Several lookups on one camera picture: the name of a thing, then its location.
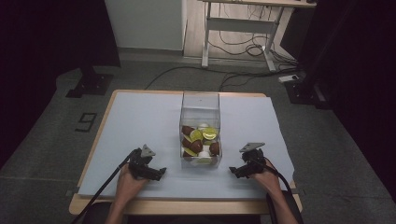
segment power strip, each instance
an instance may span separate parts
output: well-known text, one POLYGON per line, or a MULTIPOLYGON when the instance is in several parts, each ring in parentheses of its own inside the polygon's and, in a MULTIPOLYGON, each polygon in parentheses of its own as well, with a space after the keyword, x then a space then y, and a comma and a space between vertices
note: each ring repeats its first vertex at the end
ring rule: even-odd
POLYGON ((284 83, 284 82, 288 82, 288 81, 295 81, 298 79, 299 79, 299 77, 297 77, 296 75, 291 75, 291 76, 286 76, 286 77, 280 77, 279 82, 284 83))

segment transparent container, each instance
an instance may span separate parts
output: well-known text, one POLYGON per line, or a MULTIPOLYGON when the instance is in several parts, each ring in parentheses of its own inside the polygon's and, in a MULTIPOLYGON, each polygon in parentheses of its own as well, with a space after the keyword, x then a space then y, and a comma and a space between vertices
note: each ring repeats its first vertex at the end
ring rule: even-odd
POLYGON ((222 158, 219 94, 184 91, 179 133, 183 168, 218 167, 222 158))

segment tripod base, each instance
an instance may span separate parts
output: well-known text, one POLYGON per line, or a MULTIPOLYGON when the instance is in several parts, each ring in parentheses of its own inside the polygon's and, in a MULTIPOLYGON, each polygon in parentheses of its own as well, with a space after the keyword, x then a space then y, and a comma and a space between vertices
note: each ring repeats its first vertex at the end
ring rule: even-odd
POLYGON ((309 93, 301 91, 302 83, 285 82, 285 88, 292 104, 314 105, 318 109, 330 109, 318 85, 315 85, 314 89, 309 93))
POLYGON ((83 94, 105 95, 113 77, 109 74, 95 74, 94 77, 89 78, 89 81, 84 81, 86 79, 82 78, 77 86, 66 94, 66 97, 81 98, 83 94))

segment electrical cable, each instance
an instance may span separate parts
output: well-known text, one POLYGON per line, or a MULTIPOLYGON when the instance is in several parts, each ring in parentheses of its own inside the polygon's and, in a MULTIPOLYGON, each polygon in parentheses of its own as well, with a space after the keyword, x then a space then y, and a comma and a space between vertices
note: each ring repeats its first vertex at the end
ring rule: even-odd
POLYGON ((91 207, 91 205, 94 203, 94 201, 99 197, 100 193, 106 188, 106 186, 110 183, 110 181, 114 178, 114 176, 119 172, 119 170, 124 166, 126 163, 128 163, 128 160, 130 159, 131 155, 128 155, 125 160, 116 168, 116 170, 111 174, 111 176, 108 178, 108 180, 105 182, 105 184, 102 185, 101 188, 93 195, 91 200, 88 202, 88 204, 85 206, 85 208, 76 216, 76 218, 72 221, 72 224, 77 223, 77 221, 84 216, 84 214, 88 211, 88 209, 91 207))

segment desk leg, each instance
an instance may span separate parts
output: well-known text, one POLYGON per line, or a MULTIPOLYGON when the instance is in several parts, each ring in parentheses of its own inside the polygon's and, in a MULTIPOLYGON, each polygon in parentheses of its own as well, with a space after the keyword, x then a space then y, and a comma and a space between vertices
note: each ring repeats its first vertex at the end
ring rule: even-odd
POLYGON ((209 66, 209 23, 210 23, 210 11, 212 8, 212 4, 208 2, 207 5, 207 14, 206 14, 206 26, 205 26, 205 41, 204 48, 202 49, 202 67, 207 68, 209 66))
POLYGON ((270 38, 267 41, 267 44, 265 45, 265 47, 262 47, 265 61, 267 61, 268 68, 270 69, 271 72, 275 72, 276 68, 275 68, 273 59, 270 55, 270 49, 271 49, 272 44, 274 43, 274 38, 276 35, 277 27, 279 26, 280 18, 282 17, 282 14, 283 14, 283 9, 284 9, 283 7, 279 8, 279 13, 276 16, 276 20, 274 21, 274 25, 271 29, 270 38))

